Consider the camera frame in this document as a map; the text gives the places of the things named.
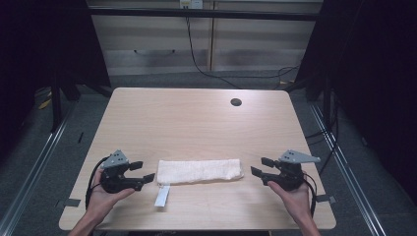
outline folded towel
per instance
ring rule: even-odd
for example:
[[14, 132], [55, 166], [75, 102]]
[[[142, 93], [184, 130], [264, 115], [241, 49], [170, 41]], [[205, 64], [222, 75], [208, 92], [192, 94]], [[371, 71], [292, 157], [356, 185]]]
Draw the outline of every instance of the folded towel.
[[240, 159], [165, 161], [160, 160], [158, 184], [195, 183], [209, 180], [233, 180], [243, 177]]

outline white cloth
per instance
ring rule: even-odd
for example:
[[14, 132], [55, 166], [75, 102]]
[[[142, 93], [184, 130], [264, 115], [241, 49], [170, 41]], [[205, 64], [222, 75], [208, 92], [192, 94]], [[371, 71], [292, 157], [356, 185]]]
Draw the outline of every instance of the white cloth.
[[158, 184], [195, 183], [210, 180], [234, 180], [243, 177], [240, 159], [165, 161], [157, 168]]

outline table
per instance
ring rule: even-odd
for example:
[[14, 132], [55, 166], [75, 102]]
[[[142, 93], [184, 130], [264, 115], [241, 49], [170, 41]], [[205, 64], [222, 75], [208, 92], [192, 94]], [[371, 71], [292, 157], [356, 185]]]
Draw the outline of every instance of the table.
[[[242, 101], [231, 104], [232, 98]], [[70, 230], [85, 213], [85, 192], [94, 166], [121, 149], [140, 170], [126, 177], [155, 173], [163, 160], [240, 158], [245, 176], [233, 182], [171, 186], [166, 206], [155, 207], [154, 180], [124, 201], [97, 227], [103, 230], [274, 230], [297, 228], [269, 187], [251, 174], [261, 157], [278, 159], [292, 148], [310, 153], [288, 93], [276, 90], [197, 88], [118, 88], [113, 92], [59, 225]], [[314, 164], [303, 164], [324, 188]], [[329, 203], [319, 203], [315, 220], [330, 229]]]

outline electrical outlet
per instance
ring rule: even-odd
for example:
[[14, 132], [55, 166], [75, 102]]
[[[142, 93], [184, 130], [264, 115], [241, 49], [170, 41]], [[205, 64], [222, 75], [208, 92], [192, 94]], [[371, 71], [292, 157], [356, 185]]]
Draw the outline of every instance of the electrical outlet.
[[190, 0], [180, 0], [180, 9], [191, 9]]
[[192, 9], [203, 9], [203, 0], [191, 0]]

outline human hand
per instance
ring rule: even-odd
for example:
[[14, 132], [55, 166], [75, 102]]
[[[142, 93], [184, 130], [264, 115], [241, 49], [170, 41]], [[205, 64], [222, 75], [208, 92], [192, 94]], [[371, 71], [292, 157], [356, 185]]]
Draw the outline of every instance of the human hand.
[[309, 187], [306, 183], [303, 183], [298, 189], [288, 192], [273, 181], [268, 181], [268, 185], [281, 197], [285, 208], [298, 224], [303, 235], [320, 235], [316, 223], [311, 216]]
[[104, 220], [104, 217], [110, 213], [114, 205], [122, 199], [135, 193], [134, 189], [125, 189], [117, 194], [109, 194], [98, 185], [101, 179], [103, 169], [98, 168], [94, 173], [92, 185], [95, 186], [91, 191], [89, 198], [89, 207], [84, 216], [77, 222], [69, 235], [89, 235], [95, 226]]

